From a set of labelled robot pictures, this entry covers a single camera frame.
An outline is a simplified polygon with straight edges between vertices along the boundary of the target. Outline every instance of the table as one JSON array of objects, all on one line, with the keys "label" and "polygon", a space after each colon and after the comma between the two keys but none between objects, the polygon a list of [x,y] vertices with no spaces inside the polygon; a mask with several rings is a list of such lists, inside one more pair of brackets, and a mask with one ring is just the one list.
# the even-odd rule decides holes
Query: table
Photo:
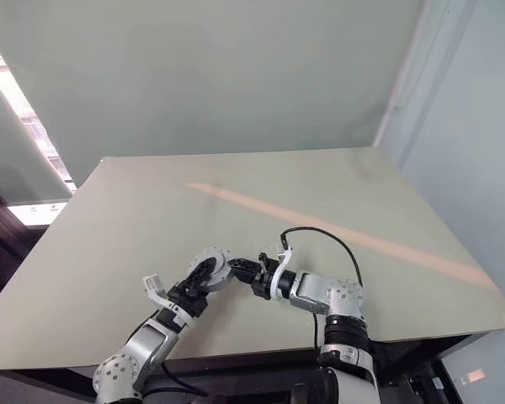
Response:
[{"label": "table", "polygon": [[[505,328],[505,298],[375,148],[106,157],[0,294],[0,369],[98,364],[151,312],[141,278],[169,288],[206,247],[255,259],[319,226],[359,260],[377,341]],[[353,278],[335,242],[289,235],[292,269]],[[308,313],[233,282],[171,358],[312,345]]]}]

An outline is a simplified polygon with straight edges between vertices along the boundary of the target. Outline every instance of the tabletop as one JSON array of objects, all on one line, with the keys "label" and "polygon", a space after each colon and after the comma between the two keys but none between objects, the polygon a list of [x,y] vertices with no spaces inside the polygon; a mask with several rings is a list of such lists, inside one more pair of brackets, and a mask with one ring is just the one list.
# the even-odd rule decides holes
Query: tabletop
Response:
[{"label": "tabletop", "polygon": [[[106,157],[0,294],[0,369],[98,364],[207,247],[272,258],[279,234],[317,226],[352,248],[369,336],[434,338],[505,328],[505,298],[449,228],[372,147]],[[354,279],[345,251],[289,235],[290,269]],[[231,282],[209,296],[170,358],[308,348],[310,313]]]}]

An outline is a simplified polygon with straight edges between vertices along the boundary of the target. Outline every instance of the beige table surface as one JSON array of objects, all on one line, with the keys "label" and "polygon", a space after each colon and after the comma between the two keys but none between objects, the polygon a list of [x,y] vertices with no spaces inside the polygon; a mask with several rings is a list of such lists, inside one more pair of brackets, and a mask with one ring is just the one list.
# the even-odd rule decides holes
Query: beige table surface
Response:
[{"label": "beige table surface", "polygon": [[[206,247],[255,258],[319,226],[359,260],[372,339],[505,328],[505,298],[427,202],[373,148],[107,157],[0,294],[0,369],[98,364],[152,312],[144,275],[169,288]],[[354,278],[320,234],[289,235],[292,269]],[[173,358],[312,345],[311,315],[237,281]]]}]

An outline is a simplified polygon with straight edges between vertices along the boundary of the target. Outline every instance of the white wall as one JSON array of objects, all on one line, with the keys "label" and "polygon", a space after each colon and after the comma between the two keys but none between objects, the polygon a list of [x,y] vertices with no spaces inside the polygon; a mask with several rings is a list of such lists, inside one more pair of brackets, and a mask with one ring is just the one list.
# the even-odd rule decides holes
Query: white wall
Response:
[{"label": "white wall", "polygon": [[[412,139],[380,147],[505,294],[505,0],[476,2],[447,67]],[[505,402],[505,332],[444,362],[466,404]]]},{"label": "white wall", "polygon": [[1,92],[0,195],[9,204],[71,197],[71,192],[41,154]]},{"label": "white wall", "polygon": [[77,185],[105,156],[368,146],[421,0],[0,0]]}]

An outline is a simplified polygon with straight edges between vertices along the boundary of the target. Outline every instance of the robotic arm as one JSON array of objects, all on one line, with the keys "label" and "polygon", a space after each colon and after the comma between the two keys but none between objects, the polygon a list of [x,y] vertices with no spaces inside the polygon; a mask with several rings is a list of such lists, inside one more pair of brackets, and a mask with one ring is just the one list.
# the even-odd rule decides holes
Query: robotic arm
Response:
[{"label": "robotic arm", "polygon": [[161,368],[179,336],[202,314],[207,306],[206,296],[236,276],[250,284],[257,296],[286,299],[302,310],[326,316],[324,344],[318,357],[319,382],[310,389],[312,401],[379,404],[367,325],[360,309],[362,286],[349,280],[289,271],[286,267],[292,248],[284,233],[281,240],[284,251],[280,261],[265,253],[260,254],[258,262],[234,258],[228,250],[209,248],[189,265],[188,277],[168,292],[157,275],[145,277],[146,292],[157,311],[133,332],[120,351],[96,369],[96,403],[140,404],[146,377]]}]

